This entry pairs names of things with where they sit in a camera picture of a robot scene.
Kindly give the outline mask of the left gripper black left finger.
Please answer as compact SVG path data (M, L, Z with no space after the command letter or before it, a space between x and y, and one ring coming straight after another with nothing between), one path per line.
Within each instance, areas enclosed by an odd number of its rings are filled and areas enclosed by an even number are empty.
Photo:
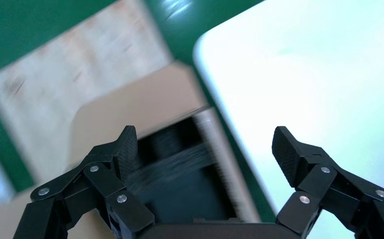
M16 239L65 239L81 217L98 210L118 239L138 239L155 223L150 210L128 190L137 158L135 127L92 148L74 169L34 189Z

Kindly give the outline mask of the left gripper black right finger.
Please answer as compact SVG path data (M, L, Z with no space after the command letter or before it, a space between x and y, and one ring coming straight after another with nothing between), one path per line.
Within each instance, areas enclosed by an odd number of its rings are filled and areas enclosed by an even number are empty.
M272 153L294 193L276 223L306 238L322 211L357 239L384 239L384 188L341 168L321 147L298 141L285 126L274 131Z

